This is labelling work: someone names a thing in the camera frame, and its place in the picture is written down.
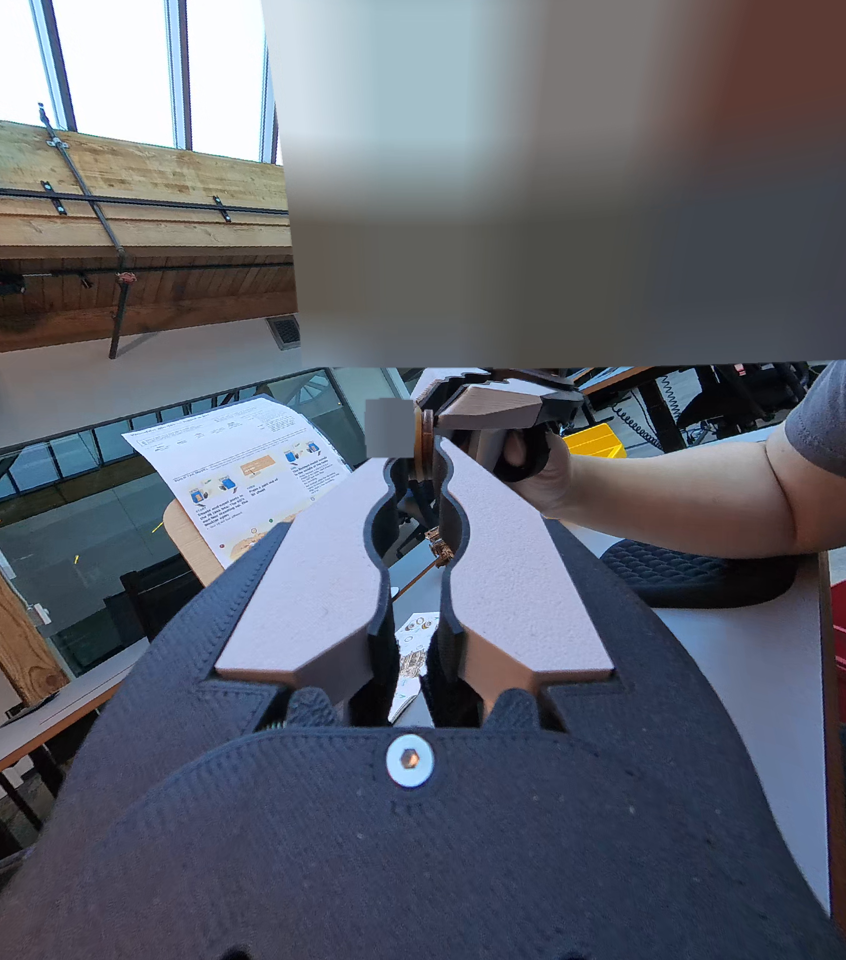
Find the yellow plastic bin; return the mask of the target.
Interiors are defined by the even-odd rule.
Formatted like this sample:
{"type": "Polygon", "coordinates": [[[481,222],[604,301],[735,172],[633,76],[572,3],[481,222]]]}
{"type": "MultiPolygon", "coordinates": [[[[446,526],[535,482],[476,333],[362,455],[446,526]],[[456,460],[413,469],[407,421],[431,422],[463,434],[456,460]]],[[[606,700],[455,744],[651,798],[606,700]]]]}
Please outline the yellow plastic bin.
{"type": "Polygon", "coordinates": [[[562,438],[573,455],[603,459],[625,459],[624,444],[608,422],[564,435],[562,438]]]}

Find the dark slanted pipe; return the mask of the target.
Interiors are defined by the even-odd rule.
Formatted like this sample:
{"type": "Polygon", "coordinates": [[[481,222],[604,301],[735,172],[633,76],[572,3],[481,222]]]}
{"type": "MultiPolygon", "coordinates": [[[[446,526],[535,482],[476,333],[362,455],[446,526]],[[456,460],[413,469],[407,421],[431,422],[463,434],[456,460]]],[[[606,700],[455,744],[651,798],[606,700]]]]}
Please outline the dark slanted pipe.
{"type": "Polygon", "coordinates": [[[125,270],[126,266],[126,250],[121,245],[117,239],[117,234],[114,233],[109,221],[107,220],[105,214],[102,211],[100,205],[93,199],[92,191],[89,186],[87,186],[82,175],[78,171],[75,163],[73,162],[71,156],[69,155],[69,145],[62,140],[57,132],[51,126],[49,119],[45,113],[45,106],[42,102],[38,103],[38,109],[40,114],[40,120],[45,127],[47,133],[46,143],[49,147],[57,150],[57,153],[60,155],[62,160],[65,162],[66,166],[69,169],[69,173],[72,178],[76,181],[76,185],[79,187],[79,190],[84,198],[87,198],[86,203],[93,211],[93,215],[96,220],[99,222],[103,228],[105,234],[107,235],[111,245],[114,247],[117,254],[117,271],[116,271],[116,282],[118,287],[118,301],[117,308],[113,314],[113,329],[112,337],[109,345],[108,357],[111,360],[117,358],[119,340],[121,336],[121,330],[123,327],[123,321],[127,308],[127,301],[129,298],[129,292],[133,284],[137,281],[137,276],[129,271],[125,270]]]}

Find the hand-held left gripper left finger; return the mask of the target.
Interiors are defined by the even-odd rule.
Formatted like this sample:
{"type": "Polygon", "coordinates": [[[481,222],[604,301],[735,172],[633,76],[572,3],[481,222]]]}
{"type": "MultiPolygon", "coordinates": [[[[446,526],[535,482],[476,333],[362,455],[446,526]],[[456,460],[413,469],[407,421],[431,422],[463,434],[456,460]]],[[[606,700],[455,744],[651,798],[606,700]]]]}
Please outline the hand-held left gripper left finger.
{"type": "Polygon", "coordinates": [[[382,555],[397,535],[399,460],[371,459],[289,525],[215,664],[226,679],[323,690],[357,726],[387,726],[400,656],[382,555]]]}

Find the small wooden model part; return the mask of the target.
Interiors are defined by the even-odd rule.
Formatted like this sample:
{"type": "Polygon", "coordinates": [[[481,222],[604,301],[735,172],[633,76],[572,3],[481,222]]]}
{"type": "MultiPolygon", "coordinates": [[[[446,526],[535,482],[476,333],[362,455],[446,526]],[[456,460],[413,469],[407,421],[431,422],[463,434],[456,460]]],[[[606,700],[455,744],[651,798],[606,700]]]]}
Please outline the small wooden model part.
{"type": "Polygon", "coordinates": [[[425,532],[425,540],[429,546],[429,549],[433,555],[433,560],[424,567],[415,577],[413,577],[406,585],[396,590],[394,587],[391,591],[391,599],[395,602],[397,599],[402,597],[407,591],[409,591],[417,582],[429,573],[429,570],[440,569],[445,567],[453,559],[453,549],[451,546],[446,544],[441,537],[440,531],[437,527],[429,529],[425,532]]]}

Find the black conduit pipe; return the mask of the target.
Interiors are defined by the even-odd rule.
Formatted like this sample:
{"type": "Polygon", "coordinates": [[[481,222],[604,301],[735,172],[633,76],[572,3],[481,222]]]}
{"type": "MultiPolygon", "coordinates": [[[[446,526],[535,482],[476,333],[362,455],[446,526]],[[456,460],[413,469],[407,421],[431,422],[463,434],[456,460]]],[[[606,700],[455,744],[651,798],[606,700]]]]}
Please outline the black conduit pipe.
{"type": "Polygon", "coordinates": [[[193,201],[193,200],[174,200],[174,199],[160,199],[160,198],[136,198],[136,197],[114,197],[114,196],[101,196],[101,195],[87,195],[82,193],[65,193],[60,192],[51,188],[42,187],[40,189],[24,189],[24,188],[12,188],[12,187],[0,187],[0,198],[3,199],[19,199],[19,200],[46,200],[53,201],[54,203],[85,203],[88,205],[109,205],[109,206],[121,206],[121,207],[134,207],[134,208],[150,208],[150,209],[160,209],[160,210],[186,210],[186,211],[202,211],[202,212],[213,212],[218,213],[219,215],[230,216],[231,214],[253,214],[253,215],[264,215],[264,216],[273,216],[273,217],[287,217],[288,211],[284,209],[275,209],[267,207],[256,207],[256,206],[246,206],[246,205],[237,205],[231,203],[230,201],[223,201],[219,198],[214,198],[212,202],[203,202],[203,201],[193,201]]]}

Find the instruction sheet on table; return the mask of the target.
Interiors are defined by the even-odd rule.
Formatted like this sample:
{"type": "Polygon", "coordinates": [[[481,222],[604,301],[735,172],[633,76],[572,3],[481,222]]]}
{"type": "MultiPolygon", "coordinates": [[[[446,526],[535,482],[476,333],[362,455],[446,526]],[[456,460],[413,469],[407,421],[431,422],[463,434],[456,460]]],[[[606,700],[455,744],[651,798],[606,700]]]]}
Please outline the instruction sheet on table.
{"type": "Polygon", "coordinates": [[[439,619],[438,611],[414,613],[396,631],[400,668],[388,714],[390,724],[395,724],[421,693],[421,678],[427,673],[429,645],[438,629],[439,619]]]}

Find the wooden sheet holder board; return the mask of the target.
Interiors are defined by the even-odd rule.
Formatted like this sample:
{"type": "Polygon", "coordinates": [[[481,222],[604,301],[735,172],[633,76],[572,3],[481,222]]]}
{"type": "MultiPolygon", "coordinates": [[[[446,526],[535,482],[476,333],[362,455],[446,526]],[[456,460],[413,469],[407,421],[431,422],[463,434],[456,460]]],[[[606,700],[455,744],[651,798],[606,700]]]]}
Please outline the wooden sheet holder board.
{"type": "MultiPolygon", "coordinates": [[[[227,574],[224,574],[225,570],[231,569],[232,567],[239,568],[246,566],[246,564],[238,558],[234,560],[229,567],[225,567],[219,559],[215,557],[213,550],[198,532],[178,499],[172,499],[165,508],[163,521],[166,534],[168,534],[169,538],[176,545],[180,554],[203,587],[209,586],[220,576],[226,576],[227,574]]],[[[270,534],[272,534],[272,531],[283,534],[288,529],[290,529],[290,524],[281,522],[272,528],[270,534]]],[[[286,575],[282,574],[282,569],[286,567],[286,563],[276,561],[276,570],[281,571],[277,574],[277,579],[282,576],[283,580],[285,580],[286,576],[289,576],[290,582],[305,582],[307,579],[305,570],[301,574],[300,570],[302,570],[302,568],[299,567],[298,562],[294,558],[289,559],[291,563],[287,569],[289,569],[291,573],[286,575]]]]}

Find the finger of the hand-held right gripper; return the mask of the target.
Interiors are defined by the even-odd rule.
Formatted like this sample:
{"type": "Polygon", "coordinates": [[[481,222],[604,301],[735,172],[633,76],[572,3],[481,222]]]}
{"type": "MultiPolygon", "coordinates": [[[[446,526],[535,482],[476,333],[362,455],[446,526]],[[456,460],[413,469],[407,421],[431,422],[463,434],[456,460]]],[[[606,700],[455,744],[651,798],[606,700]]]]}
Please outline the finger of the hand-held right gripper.
{"type": "Polygon", "coordinates": [[[438,434],[454,430],[524,429],[536,425],[542,385],[531,382],[470,383],[452,391],[436,412],[438,434]]]}
{"type": "Polygon", "coordinates": [[[420,409],[443,409],[470,385],[503,382],[507,371],[493,368],[425,368],[414,387],[414,403],[420,409]]]}

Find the person's right forearm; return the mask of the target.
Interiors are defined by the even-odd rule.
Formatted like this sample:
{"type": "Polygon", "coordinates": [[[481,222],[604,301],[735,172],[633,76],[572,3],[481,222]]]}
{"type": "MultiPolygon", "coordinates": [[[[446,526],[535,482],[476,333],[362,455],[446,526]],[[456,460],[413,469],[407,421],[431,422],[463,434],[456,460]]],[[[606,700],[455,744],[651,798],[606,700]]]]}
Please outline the person's right forearm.
{"type": "Polygon", "coordinates": [[[574,523],[723,558],[846,546],[846,479],[796,452],[782,427],[655,458],[571,458],[574,523]]]}

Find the wooden roof beam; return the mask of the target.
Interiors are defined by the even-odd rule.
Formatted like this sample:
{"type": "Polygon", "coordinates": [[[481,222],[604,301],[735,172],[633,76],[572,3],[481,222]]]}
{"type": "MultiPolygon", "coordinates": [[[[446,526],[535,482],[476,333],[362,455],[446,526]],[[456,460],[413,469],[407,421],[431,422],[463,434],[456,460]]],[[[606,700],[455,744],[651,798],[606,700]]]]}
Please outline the wooden roof beam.
{"type": "MultiPolygon", "coordinates": [[[[93,195],[287,210],[279,166],[57,135],[93,195]]],[[[44,126],[0,121],[0,187],[81,193],[44,126]]],[[[297,310],[289,218],[101,204],[134,273],[121,336],[297,310]]],[[[0,198],[0,354],[111,341],[117,254],[87,203],[0,198]]]]}

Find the person's right hand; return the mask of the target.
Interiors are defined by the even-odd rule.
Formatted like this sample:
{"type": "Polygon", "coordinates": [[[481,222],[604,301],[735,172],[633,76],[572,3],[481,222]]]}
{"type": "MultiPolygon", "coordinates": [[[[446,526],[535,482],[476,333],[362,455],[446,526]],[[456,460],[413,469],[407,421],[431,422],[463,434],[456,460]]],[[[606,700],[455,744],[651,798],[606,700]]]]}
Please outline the person's right hand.
{"type": "MultiPolygon", "coordinates": [[[[524,430],[512,430],[506,435],[502,458],[512,467],[524,465],[528,454],[524,430]]],[[[572,508],[579,495],[572,492],[573,456],[564,441],[548,432],[549,458],[544,468],[532,477],[518,482],[506,482],[517,495],[549,520],[571,520],[572,508]]]]}

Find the black wrist rest pad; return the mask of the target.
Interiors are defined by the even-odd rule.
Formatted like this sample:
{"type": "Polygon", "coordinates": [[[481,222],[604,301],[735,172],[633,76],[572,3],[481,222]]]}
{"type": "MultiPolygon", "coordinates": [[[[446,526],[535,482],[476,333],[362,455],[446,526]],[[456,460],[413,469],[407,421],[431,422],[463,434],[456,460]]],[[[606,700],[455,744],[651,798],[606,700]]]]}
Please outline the black wrist rest pad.
{"type": "Polygon", "coordinates": [[[655,609],[737,609],[772,601],[793,585],[798,557],[714,558],[624,539],[602,561],[655,609]]]}

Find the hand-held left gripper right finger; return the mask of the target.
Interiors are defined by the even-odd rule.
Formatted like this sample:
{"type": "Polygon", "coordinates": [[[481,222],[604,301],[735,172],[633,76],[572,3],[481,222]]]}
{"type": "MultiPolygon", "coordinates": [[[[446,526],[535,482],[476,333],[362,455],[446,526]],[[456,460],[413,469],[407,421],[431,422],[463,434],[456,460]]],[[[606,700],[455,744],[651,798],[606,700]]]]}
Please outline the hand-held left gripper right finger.
{"type": "Polygon", "coordinates": [[[432,462],[449,559],[427,658],[434,724],[477,726],[507,690],[608,681],[613,662],[542,516],[447,439],[432,462]]]}

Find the grey side table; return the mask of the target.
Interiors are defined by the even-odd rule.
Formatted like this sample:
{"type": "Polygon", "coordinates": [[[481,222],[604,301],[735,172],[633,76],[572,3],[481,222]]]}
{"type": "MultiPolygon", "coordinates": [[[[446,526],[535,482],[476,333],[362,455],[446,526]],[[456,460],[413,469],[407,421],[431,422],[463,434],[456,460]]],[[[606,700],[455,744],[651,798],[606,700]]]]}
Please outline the grey side table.
{"type": "Polygon", "coordinates": [[[0,726],[0,773],[109,700],[149,648],[143,638],[63,686],[48,702],[0,726]]]}

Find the printed instruction sheet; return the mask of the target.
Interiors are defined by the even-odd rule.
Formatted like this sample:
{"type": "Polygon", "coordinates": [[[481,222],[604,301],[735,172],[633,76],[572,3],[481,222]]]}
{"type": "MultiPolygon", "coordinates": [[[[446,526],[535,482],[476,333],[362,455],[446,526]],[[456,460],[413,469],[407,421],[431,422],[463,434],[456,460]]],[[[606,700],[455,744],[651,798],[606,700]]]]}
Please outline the printed instruction sheet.
{"type": "Polygon", "coordinates": [[[302,414],[261,396],[123,434],[224,568],[350,468],[302,414]]]}

